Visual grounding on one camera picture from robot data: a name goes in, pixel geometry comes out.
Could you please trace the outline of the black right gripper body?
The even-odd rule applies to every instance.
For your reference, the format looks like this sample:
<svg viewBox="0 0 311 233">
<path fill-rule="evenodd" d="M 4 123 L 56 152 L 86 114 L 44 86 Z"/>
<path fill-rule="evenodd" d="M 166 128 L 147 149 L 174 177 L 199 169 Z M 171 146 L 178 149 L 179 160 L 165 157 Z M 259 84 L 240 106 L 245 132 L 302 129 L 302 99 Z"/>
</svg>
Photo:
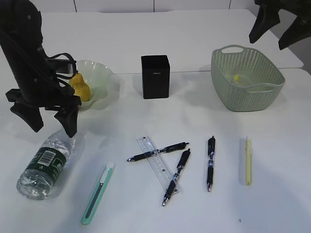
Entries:
<svg viewBox="0 0 311 233">
<path fill-rule="evenodd" d="M 255 4 L 283 9 L 306 21 L 311 19 L 311 0 L 255 0 Z"/>
</svg>

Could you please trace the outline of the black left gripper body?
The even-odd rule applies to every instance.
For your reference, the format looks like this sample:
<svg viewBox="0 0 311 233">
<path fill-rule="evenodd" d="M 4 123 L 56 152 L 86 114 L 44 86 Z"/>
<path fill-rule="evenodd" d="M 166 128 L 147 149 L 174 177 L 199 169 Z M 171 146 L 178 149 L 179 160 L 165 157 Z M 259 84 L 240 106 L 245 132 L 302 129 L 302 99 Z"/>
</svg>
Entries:
<svg viewBox="0 0 311 233">
<path fill-rule="evenodd" d="M 8 50 L 5 57 L 18 85 L 6 92 L 9 102 L 53 111 L 80 107 L 80 97 L 66 82 L 77 73 L 76 61 L 69 53 L 48 57 L 43 50 L 28 54 Z"/>
</svg>

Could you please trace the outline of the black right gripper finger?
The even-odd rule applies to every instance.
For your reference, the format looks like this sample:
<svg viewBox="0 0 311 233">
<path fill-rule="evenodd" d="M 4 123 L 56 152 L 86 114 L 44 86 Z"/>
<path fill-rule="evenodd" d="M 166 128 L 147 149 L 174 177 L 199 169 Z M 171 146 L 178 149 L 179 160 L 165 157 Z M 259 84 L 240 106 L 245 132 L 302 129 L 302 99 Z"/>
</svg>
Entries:
<svg viewBox="0 0 311 233">
<path fill-rule="evenodd" d="M 250 43 L 257 42 L 272 27 L 280 23 L 280 8 L 267 4 L 260 4 L 257 19 L 249 34 Z"/>
<path fill-rule="evenodd" d="M 283 50 L 296 42 L 306 39 L 311 36 L 311 14 L 298 14 L 279 39 L 279 49 Z"/>
</svg>

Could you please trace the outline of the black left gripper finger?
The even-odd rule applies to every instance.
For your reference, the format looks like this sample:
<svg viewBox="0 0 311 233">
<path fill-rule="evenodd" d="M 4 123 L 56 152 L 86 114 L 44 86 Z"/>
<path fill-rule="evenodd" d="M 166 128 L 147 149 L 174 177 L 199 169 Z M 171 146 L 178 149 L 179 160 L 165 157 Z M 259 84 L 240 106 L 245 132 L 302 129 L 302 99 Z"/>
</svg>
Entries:
<svg viewBox="0 0 311 233">
<path fill-rule="evenodd" d="M 64 109 L 58 111 L 54 117 L 61 123 L 69 138 L 77 133 L 78 109 Z"/>
<path fill-rule="evenodd" d="M 39 108 L 15 103 L 10 110 L 12 113 L 23 119 L 36 133 L 44 126 Z"/>
</svg>

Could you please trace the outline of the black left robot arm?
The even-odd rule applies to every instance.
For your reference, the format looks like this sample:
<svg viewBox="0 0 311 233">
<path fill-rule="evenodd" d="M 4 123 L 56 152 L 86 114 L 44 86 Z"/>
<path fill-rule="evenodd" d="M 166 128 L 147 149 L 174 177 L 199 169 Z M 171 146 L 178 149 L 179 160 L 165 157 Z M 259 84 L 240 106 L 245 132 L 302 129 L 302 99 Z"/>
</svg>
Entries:
<svg viewBox="0 0 311 233">
<path fill-rule="evenodd" d="M 17 89 L 6 93 L 14 105 L 11 112 L 33 131 L 43 126 L 40 108 L 55 111 L 66 134 L 77 132 L 80 97 L 68 80 L 77 74 L 76 61 L 68 53 L 49 57 L 43 47 L 42 16 L 29 0 L 0 2 L 0 46 L 8 61 Z"/>
</svg>

